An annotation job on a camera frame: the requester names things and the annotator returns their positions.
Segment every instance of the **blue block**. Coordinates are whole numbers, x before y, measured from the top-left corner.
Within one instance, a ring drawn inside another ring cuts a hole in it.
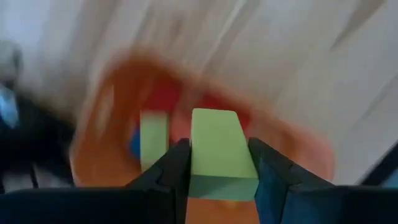
[[[139,128],[136,129],[130,141],[130,152],[136,158],[141,158]]]

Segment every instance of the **light green block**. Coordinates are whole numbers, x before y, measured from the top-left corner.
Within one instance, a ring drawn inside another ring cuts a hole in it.
[[[259,184],[234,111],[194,109],[189,196],[253,200]]]
[[[140,150],[142,171],[150,168],[169,146],[168,116],[161,111],[145,111],[140,117]]]

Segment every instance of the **green foam block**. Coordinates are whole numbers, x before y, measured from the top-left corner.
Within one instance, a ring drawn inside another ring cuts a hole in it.
[[[150,168],[167,151],[169,126],[167,114],[161,111],[145,111],[140,117],[140,150],[142,171]]]
[[[254,199],[258,175],[234,111],[194,109],[191,140],[190,197]]]

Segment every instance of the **wooden surface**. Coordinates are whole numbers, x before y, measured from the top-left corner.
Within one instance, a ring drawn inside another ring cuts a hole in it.
[[[374,103],[397,75],[397,1],[40,0],[29,10],[20,6],[33,4],[25,0],[3,2],[0,36],[27,55],[23,89],[74,117],[84,99],[90,104],[108,62],[139,46],[328,138],[344,167],[336,183],[355,183],[391,142],[355,129],[378,113]],[[383,126],[377,136],[386,130],[398,134]],[[357,138],[382,141],[380,149],[354,149]],[[350,172],[358,154],[372,156]]]

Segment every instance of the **green block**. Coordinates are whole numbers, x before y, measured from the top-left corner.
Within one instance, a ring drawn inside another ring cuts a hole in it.
[[[191,140],[190,197],[254,199],[258,175],[234,111],[194,109]]]
[[[145,171],[166,153],[169,146],[167,113],[161,111],[141,113],[140,144],[141,169]]]

